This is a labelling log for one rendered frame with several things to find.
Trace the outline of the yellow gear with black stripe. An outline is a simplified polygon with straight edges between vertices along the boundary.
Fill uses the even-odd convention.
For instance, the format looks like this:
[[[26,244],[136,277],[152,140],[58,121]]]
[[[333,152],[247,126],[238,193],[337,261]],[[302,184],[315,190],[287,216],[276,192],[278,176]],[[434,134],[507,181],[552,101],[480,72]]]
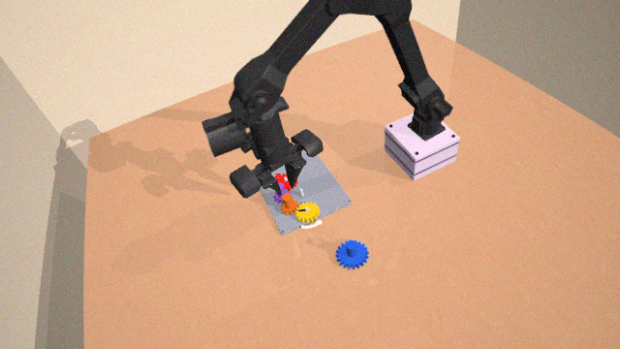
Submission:
[[[306,204],[302,203],[302,206],[298,206],[299,208],[296,209],[295,217],[298,218],[298,221],[302,220],[302,223],[305,221],[307,223],[309,223],[309,221],[313,222],[313,219],[317,220],[316,216],[320,216],[319,207],[316,206],[316,204],[312,204],[312,202],[310,204],[308,204],[308,202],[306,202]],[[309,208],[309,211],[305,211],[306,206]]]

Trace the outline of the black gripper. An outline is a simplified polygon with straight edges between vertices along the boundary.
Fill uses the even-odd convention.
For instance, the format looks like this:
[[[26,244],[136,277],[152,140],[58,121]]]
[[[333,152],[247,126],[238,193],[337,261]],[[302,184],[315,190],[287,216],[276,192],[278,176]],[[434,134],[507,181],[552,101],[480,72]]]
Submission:
[[[295,187],[296,180],[306,165],[306,160],[302,158],[301,151],[305,150],[307,156],[315,157],[323,152],[323,142],[311,131],[304,129],[291,137],[292,143],[285,136],[282,136],[272,143],[256,143],[261,163],[250,170],[246,165],[241,166],[230,174],[230,180],[243,199],[257,193],[260,188],[271,188],[280,196],[282,195],[278,181],[271,174],[285,165],[288,181]],[[295,143],[295,144],[293,144]]]

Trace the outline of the purple gear with tall hub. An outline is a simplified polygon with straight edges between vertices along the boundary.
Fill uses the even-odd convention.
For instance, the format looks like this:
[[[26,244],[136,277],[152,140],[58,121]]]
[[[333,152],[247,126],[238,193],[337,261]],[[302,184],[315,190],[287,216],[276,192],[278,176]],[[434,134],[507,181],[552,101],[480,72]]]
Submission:
[[[275,195],[273,196],[273,198],[274,198],[274,201],[277,202],[277,204],[280,204],[280,203],[283,204],[284,203],[282,199],[283,195],[287,193],[291,194],[291,191],[288,191],[288,189],[285,189],[285,186],[283,183],[278,183],[278,184],[280,186],[282,195],[280,196],[277,192],[275,192]]]

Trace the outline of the blue gear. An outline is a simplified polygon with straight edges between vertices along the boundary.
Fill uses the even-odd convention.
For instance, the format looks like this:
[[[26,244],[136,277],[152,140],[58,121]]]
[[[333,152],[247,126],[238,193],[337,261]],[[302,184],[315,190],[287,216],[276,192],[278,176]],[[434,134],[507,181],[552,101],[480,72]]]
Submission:
[[[367,263],[366,259],[369,259],[369,251],[367,247],[364,247],[364,243],[361,240],[347,240],[346,243],[341,242],[342,246],[338,245],[336,250],[337,262],[340,262],[340,266],[344,265],[344,269],[348,267],[348,270],[355,267],[359,269],[359,265],[363,267],[363,263]]]

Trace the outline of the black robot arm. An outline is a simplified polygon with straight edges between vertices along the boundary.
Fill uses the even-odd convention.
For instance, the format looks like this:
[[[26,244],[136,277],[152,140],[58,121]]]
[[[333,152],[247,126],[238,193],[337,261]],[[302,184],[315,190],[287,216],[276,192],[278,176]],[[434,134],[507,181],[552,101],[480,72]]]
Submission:
[[[444,132],[442,120],[452,106],[427,72],[409,18],[412,8],[412,0],[309,0],[264,54],[237,71],[231,112],[201,123],[214,157],[240,148],[243,153],[252,150],[259,160],[251,137],[256,143],[272,143],[282,136],[279,112],[290,107],[280,96],[287,76],[339,15],[376,17],[405,76],[397,84],[401,96],[414,107],[407,127],[425,142]]]

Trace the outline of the red gear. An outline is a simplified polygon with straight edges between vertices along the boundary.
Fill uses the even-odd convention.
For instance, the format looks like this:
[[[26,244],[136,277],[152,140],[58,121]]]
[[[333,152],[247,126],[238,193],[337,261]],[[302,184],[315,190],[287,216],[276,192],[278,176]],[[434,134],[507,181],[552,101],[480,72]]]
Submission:
[[[279,175],[280,176],[280,175]],[[291,188],[294,189],[289,181],[284,181],[284,177],[288,178],[286,174],[283,174],[282,176],[280,176],[279,178],[276,178],[278,183],[283,183],[285,186],[285,189],[288,189],[289,191],[291,191]]]

